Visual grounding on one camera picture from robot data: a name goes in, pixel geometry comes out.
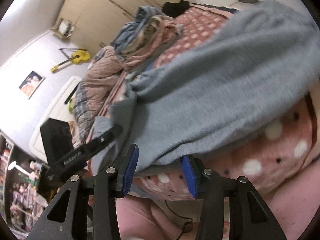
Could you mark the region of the grey-blue sweatpants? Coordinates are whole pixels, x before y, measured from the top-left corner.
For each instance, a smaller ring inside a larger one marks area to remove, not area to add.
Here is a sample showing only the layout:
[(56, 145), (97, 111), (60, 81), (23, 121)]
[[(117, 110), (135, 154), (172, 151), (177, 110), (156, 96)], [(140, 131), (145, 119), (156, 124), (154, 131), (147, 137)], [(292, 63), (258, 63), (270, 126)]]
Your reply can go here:
[(124, 83), (121, 100), (97, 117), (95, 137), (122, 134), (91, 160), (97, 174), (139, 148), (138, 175), (185, 155), (210, 158), (256, 136), (319, 77), (319, 28), (277, 1), (234, 14), (203, 44)]

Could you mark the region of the black clothing pile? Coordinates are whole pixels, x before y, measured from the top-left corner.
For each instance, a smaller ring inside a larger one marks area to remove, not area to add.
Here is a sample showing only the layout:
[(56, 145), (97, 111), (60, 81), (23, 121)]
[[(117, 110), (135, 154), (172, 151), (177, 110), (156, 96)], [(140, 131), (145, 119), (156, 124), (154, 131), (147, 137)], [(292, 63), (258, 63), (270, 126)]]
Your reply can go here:
[(162, 7), (162, 12), (172, 18), (176, 18), (190, 8), (188, 1), (181, 0), (178, 3), (166, 2)]

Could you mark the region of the cluttered shelf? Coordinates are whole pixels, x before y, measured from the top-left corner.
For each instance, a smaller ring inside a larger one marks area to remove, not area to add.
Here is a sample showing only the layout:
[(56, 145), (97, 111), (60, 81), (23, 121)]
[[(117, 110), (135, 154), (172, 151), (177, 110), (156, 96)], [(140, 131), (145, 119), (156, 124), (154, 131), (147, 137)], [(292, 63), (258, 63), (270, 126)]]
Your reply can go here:
[(25, 153), (1, 133), (1, 217), (20, 239), (25, 239), (46, 208), (37, 193), (40, 171), (30, 163), (38, 159)]

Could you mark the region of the green plush toy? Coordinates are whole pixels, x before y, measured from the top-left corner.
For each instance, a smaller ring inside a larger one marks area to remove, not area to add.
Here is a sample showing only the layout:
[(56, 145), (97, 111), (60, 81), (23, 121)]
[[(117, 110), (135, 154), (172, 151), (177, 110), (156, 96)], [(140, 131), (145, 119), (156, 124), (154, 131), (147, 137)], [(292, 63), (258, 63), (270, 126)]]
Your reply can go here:
[(68, 103), (68, 111), (70, 114), (73, 113), (74, 104), (75, 104), (75, 98), (71, 98)]

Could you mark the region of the pink grey striped duvet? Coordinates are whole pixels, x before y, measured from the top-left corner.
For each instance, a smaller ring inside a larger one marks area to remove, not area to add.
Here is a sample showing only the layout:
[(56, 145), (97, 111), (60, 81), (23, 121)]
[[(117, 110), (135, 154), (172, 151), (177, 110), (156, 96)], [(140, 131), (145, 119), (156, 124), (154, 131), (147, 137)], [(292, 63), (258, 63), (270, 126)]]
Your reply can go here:
[(95, 55), (91, 67), (77, 86), (72, 109), (81, 142), (87, 140), (95, 118), (124, 74), (125, 69), (113, 47), (106, 46)]

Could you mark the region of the yellow ukulele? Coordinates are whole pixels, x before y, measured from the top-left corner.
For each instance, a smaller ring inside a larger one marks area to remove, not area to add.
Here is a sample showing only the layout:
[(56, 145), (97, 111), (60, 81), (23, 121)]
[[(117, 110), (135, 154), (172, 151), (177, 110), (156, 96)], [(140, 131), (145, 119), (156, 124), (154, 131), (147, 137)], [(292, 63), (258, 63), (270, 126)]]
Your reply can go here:
[(59, 63), (58, 65), (55, 65), (53, 68), (50, 69), (52, 73), (56, 72), (61, 66), (67, 64), (67, 63), (72, 63), (72, 64), (79, 64), (81, 62), (87, 62), (90, 58), (91, 55), (90, 53), (85, 50), (85, 49), (71, 49), (73, 53), (71, 54), (71, 57), (68, 58), (67, 60)]

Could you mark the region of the wooden wardrobe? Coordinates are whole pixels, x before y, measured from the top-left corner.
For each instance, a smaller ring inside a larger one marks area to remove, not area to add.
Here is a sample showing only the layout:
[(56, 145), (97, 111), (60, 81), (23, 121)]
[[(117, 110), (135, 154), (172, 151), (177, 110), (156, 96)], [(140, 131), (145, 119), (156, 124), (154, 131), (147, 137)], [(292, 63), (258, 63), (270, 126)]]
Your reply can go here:
[(91, 55), (110, 44), (120, 29), (135, 19), (141, 6), (161, 9), (181, 0), (65, 0), (53, 33)]

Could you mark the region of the patterned folded clothes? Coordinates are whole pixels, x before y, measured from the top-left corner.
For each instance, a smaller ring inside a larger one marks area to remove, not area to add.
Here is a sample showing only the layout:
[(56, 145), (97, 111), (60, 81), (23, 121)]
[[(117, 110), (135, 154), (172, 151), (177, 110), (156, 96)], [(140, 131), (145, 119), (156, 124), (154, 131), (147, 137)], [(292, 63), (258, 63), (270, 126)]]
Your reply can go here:
[(170, 42), (180, 38), (182, 32), (183, 25), (172, 17), (152, 16), (118, 55), (122, 67), (127, 72), (134, 70), (157, 51), (165, 49)]

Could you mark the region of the framed wall photo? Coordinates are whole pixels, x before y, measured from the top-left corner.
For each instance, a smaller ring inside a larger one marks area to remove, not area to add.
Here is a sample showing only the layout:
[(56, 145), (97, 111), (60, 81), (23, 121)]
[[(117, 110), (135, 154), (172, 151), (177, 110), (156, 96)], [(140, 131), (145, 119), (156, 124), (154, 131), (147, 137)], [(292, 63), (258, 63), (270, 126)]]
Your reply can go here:
[(41, 76), (34, 70), (29, 73), (29, 75), (23, 80), (23, 82), (18, 87), (19, 90), (26, 95), (28, 98), (31, 98), (38, 87), (45, 80), (44, 76)]

